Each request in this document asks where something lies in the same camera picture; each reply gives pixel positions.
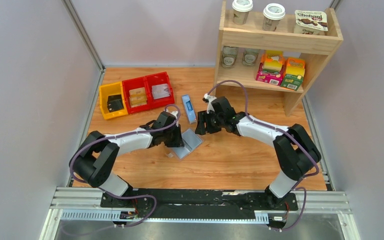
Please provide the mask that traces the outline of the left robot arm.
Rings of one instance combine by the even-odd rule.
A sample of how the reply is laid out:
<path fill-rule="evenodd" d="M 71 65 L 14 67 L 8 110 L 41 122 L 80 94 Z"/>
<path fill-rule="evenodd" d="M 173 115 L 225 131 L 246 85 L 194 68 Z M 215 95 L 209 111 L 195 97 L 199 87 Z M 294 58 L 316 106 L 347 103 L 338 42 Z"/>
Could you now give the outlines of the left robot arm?
<path fill-rule="evenodd" d="M 169 148 L 184 146 L 179 117 L 178 111 L 165 110 L 156 120 L 132 131 L 119 134 L 91 132 L 71 158 L 70 173 L 93 188 L 122 197 L 131 186 L 112 172 L 116 158 L 160 144 Z"/>

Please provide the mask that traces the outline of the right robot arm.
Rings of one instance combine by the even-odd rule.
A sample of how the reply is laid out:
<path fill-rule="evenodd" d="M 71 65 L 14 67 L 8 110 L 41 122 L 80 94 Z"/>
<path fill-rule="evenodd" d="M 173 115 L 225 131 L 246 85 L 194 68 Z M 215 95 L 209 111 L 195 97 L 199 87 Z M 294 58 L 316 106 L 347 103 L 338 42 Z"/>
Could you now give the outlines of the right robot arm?
<path fill-rule="evenodd" d="M 317 169 L 322 156 L 300 124 L 280 126 L 241 111 L 236 112 L 226 97 L 205 94 L 207 109 L 198 112 L 197 135 L 221 130 L 240 137 L 258 140 L 274 148 L 281 171 L 266 188 L 273 200 L 283 199 L 312 168 Z"/>

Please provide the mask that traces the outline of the pink leather card holder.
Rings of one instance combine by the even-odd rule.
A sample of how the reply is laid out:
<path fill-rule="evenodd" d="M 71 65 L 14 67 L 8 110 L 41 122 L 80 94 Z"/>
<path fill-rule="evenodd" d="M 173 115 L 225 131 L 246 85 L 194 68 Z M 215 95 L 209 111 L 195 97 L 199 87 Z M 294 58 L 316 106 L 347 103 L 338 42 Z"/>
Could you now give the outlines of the pink leather card holder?
<path fill-rule="evenodd" d="M 187 129 L 181 134 L 184 146 L 165 147 L 165 154 L 168 158 L 176 158 L 179 161 L 184 160 L 193 151 L 195 151 L 204 141 L 192 129 Z"/>

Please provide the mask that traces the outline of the dark grey credit card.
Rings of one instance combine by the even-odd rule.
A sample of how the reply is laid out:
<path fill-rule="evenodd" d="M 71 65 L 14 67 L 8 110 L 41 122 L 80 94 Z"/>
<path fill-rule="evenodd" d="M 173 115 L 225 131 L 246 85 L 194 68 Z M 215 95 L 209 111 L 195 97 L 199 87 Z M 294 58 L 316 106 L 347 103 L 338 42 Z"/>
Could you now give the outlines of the dark grey credit card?
<path fill-rule="evenodd" d="M 110 113 L 121 111 L 124 109 L 123 101 L 120 99 L 107 102 L 107 108 Z"/>

